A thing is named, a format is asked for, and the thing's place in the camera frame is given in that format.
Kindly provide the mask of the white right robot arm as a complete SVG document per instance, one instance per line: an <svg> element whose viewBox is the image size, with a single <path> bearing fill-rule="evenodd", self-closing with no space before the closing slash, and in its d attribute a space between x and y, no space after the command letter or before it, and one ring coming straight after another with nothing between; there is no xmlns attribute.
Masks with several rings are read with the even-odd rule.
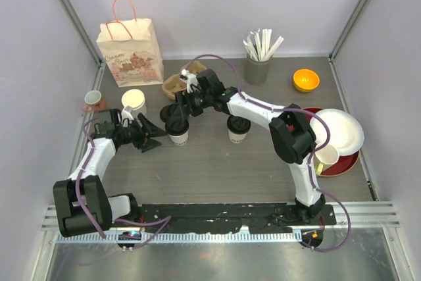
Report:
<svg viewBox="0 0 421 281"><path fill-rule="evenodd" d="M266 128L276 154L291 171L297 217L303 224L314 224L320 218L326 200L316 181L316 135L306 118L308 112L296 104L275 106L238 88L227 88L211 69L197 75L182 70L180 79L186 83L186 91L176 93L175 102L160 111L166 132L171 136L186 134L189 117L199 116L209 107L229 116L232 120L229 127L234 134L246 134L252 123Z"/></svg>

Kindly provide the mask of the brown cardboard cup carrier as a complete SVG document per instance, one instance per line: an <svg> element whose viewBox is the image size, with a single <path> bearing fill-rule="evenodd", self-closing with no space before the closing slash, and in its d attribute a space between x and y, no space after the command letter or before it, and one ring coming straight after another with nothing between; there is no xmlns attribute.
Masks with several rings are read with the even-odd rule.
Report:
<svg viewBox="0 0 421 281"><path fill-rule="evenodd" d="M200 63L199 61L194 61L191 66L183 66L182 69L187 69L194 75L198 75L198 73L206 70L206 66ZM186 83L180 80L179 74L171 75L168 79L166 79L162 85L162 90L170 100L175 100L175 93L183 92L187 89Z"/></svg>

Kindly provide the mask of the black cup lid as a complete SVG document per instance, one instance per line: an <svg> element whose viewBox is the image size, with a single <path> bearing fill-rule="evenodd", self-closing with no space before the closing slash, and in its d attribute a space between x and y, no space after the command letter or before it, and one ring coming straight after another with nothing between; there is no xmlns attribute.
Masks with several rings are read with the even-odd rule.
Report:
<svg viewBox="0 0 421 281"><path fill-rule="evenodd" d="M167 121L165 123L166 133L170 136L181 136L188 132L189 122L187 120Z"/></svg>
<svg viewBox="0 0 421 281"><path fill-rule="evenodd" d="M246 134L251 128L251 121L240 116L229 116L227 119L228 130L234 134Z"/></svg>

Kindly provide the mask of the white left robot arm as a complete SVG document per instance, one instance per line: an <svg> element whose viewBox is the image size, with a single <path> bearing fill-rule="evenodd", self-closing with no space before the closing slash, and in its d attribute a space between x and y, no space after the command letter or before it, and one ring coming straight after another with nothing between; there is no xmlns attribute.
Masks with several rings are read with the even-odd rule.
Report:
<svg viewBox="0 0 421 281"><path fill-rule="evenodd" d="M98 116L79 165L53 186L59 231L65 238L94 232L103 236L116 220L127 228L139 222L134 195L109 197L102 179L121 146L132 144L144 153L160 146L157 138L166 135L143 114L133 117L128 107L100 111Z"/></svg>

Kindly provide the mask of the paper bag with orange handles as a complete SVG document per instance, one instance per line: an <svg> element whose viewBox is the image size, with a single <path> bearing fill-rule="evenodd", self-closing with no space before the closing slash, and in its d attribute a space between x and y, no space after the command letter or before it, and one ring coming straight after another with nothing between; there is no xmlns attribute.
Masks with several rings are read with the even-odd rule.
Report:
<svg viewBox="0 0 421 281"><path fill-rule="evenodd" d="M153 21L137 17L132 0L133 19L119 19L117 1L112 4L114 20L100 25L96 39L114 81L120 88L162 84L164 66Z"/></svg>

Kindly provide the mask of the stack of black cup lids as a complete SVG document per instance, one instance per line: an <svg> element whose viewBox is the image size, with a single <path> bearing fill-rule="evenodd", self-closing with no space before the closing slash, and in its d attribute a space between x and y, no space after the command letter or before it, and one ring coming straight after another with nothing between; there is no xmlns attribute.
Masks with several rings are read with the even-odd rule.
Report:
<svg viewBox="0 0 421 281"><path fill-rule="evenodd" d="M174 112L174 107L175 105L167 105L161 109L159 116L162 122L168 121Z"/></svg>

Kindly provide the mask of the white paper cup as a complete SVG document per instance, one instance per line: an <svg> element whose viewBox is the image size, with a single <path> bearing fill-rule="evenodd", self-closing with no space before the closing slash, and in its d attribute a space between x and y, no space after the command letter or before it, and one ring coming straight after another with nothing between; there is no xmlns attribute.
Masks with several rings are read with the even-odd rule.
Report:
<svg viewBox="0 0 421 281"><path fill-rule="evenodd" d="M187 143L187 141L188 141L188 136L189 136L188 131L186 131L186 132L184 132L183 134L180 134L180 135L169 134L169 137L170 137L171 141L176 146L183 146L183 145L185 145Z"/></svg>
<svg viewBox="0 0 421 281"><path fill-rule="evenodd" d="M230 141L235 144L241 143L245 139L246 135L247 133L237 134L232 132L231 130L228 131L228 137Z"/></svg>

